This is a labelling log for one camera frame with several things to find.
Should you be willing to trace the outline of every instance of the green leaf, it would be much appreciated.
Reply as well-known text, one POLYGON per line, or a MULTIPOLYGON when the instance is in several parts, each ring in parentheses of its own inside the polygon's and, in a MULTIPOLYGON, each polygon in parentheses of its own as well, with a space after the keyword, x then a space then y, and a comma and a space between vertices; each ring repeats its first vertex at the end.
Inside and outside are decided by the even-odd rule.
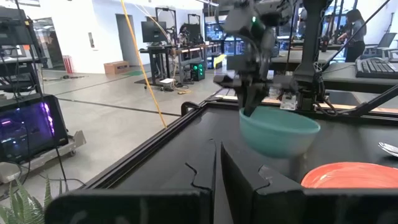
POLYGON ((24 217, 24 201, 22 201, 21 196, 19 195, 19 193, 15 193, 15 197, 18 201, 18 206, 19 206, 19 211, 20 211, 20 219, 22 220, 22 222, 24 222, 25 217, 24 217))
POLYGON ((8 223, 7 212, 4 206, 0 206, 0 217, 5 223, 8 223))
POLYGON ((7 214, 7 224, 19 224, 17 217, 15 217, 14 212, 10 208, 4 207, 7 214))
POLYGON ((30 208, 32 209, 32 223, 44 224, 43 208, 38 202, 36 198, 29 197, 30 208))
POLYGON ((50 180, 47 176, 45 180, 45 193, 44 193, 44 210, 46 210, 52 201, 50 180))
POLYGON ((19 182, 19 180, 16 180, 18 183, 19 192, 21 193, 22 203, 24 205, 24 224, 34 224, 34 211, 30 206, 30 195, 24 186, 22 186, 22 184, 19 182))
POLYGON ((35 207, 41 211, 42 215, 44 215, 44 209, 43 209, 42 204, 39 202, 39 200, 37 200, 37 198, 35 198, 35 197, 32 197, 31 199, 32 199, 33 203, 35 204, 35 207))
POLYGON ((10 183, 9 196, 10 196, 10 206, 12 211, 14 212, 15 217, 20 221, 24 221, 24 217, 21 214, 22 212, 19 210, 20 206, 18 205, 18 201, 16 199, 16 196, 14 195, 14 189, 12 188, 12 183, 10 183))
POLYGON ((62 194, 62 180, 60 178, 60 194, 58 194, 58 197, 61 196, 61 194, 62 194))

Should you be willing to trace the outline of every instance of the spoon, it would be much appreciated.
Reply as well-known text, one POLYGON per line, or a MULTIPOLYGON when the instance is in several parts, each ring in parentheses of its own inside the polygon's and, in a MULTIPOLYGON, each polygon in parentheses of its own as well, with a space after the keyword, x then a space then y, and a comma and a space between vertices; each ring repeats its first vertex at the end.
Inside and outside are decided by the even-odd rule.
POLYGON ((383 142, 379 142, 379 147, 382 150, 388 152, 390 155, 398 157, 398 147, 391 146, 391 145, 383 143, 383 142))

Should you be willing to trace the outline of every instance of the yellow cable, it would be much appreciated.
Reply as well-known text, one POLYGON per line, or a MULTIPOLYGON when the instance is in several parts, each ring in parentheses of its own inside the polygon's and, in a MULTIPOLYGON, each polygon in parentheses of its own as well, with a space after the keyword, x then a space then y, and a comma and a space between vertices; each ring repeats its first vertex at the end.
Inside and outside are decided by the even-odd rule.
POLYGON ((138 61, 139 61, 139 66, 141 67, 141 71, 144 74, 145 82, 147 83, 147 86, 148 86, 148 89, 150 91, 150 94, 152 95, 152 99, 155 102, 156 109, 157 109, 157 112, 159 113, 160 119, 162 120, 163 126, 164 126, 164 128, 167 128, 167 124, 166 124, 166 122, 163 119, 163 115, 162 115, 162 112, 160 111, 159 105, 157 104, 154 92, 152 91, 152 88, 150 87, 150 84, 149 84, 149 81, 148 81, 148 78, 147 78, 147 74, 146 74, 145 69, 144 69, 144 65, 142 64, 141 57, 140 57, 139 52, 137 50, 138 46, 137 46, 136 36, 134 35, 134 31, 132 30, 130 19, 129 19, 129 16, 127 15, 126 6, 124 5, 124 0, 120 0, 120 2, 121 2, 122 7, 123 7, 124 16, 126 17, 126 20, 127 20, 127 25, 129 26, 129 30, 130 30, 130 34, 131 34, 131 37, 132 37, 132 41, 134 42, 134 46, 136 47, 136 55, 137 55, 137 58, 138 58, 138 61))

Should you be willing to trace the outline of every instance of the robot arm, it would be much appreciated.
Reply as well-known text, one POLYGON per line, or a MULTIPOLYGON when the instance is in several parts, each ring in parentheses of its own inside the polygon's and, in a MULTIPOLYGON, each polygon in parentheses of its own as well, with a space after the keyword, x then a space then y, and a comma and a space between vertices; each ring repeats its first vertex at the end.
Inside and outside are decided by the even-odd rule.
POLYGON ((247 47, 243 55, 227 58, 228 70, 235 70, 237 75, 234 78, 216 76, 214 82, 224 88, 233 88, 239 107, 250 116, 269 95, 270 86, 297 91, 292 77, 267 79, 275 45, 274 28, 290 21, 293 5, 292 0, 237 0, 232 3, 234 9, 230 10, 221 28, 227 34, 242 38, 247 47))

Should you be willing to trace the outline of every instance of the doorway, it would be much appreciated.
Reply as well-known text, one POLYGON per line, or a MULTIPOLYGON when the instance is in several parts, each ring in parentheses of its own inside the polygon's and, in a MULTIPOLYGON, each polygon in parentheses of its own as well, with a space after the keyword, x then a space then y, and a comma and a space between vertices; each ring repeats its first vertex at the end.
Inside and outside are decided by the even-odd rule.
POLYGON ((47 58, 47 61, 43 64, 43 69, 65 71, 61 48, 52 19, 43 18, 34 20, 33 29, 40 48, 47 58))
MULTIPOLYGON (((134 30, 132 15, 128 16, 131 23, 131 27, 134 30)), ((122 50, 123 60, 128 61, 130 63, 130 66, 139 65, 138 58, 135 53, 136 46, 134 46, 132 42, 132 37, 130 34, 129 27, 127 25, 126 17, 122 14, 117 14, 116 22, 118 23, 119 41, 120 41, 120 48, 122 50)))

